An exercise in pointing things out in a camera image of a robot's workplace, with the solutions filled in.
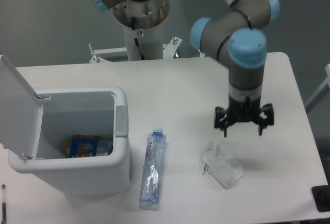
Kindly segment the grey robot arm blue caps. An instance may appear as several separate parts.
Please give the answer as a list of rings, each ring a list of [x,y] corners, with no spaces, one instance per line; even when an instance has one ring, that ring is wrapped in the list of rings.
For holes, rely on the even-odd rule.
[[[226,131],[253,122],[260,131],[274,124],[271,104],[261,105],[267,40],[262,29],[279,15],[278,0],[225,0],[230,11],[219,20],[200,18],[190,42],[228,69],[228,108],[216,107],[214,127]],[[112,10],[124,26],[129,60],[162,59],[162,38],[155,34],[167,19],[168,0],[91,0],[100,11]]]

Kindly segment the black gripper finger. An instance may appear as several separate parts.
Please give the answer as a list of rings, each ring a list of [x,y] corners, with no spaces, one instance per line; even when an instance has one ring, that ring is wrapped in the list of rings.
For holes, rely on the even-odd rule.
[[[214,128],[223,131],[224,137],[227,137],[227,129],[236,123],[236,118],[232,116],[229,108],[217,106],[214,113]]]
[[[262,135],[264,129],[274,125],[274,109],[271,103],[260,107],[257,114],[253,116],[253,122],[258,125],[258,134]]]

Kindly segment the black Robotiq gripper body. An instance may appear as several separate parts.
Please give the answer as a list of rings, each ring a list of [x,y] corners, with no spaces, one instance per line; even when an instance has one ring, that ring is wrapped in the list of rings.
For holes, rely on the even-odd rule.
[[[239,102],[229,96],[229,107],[227,113],[227,123],[236,122],[255,122],[263,120],[260,116],[260,101],[261,97],[253,101]]]

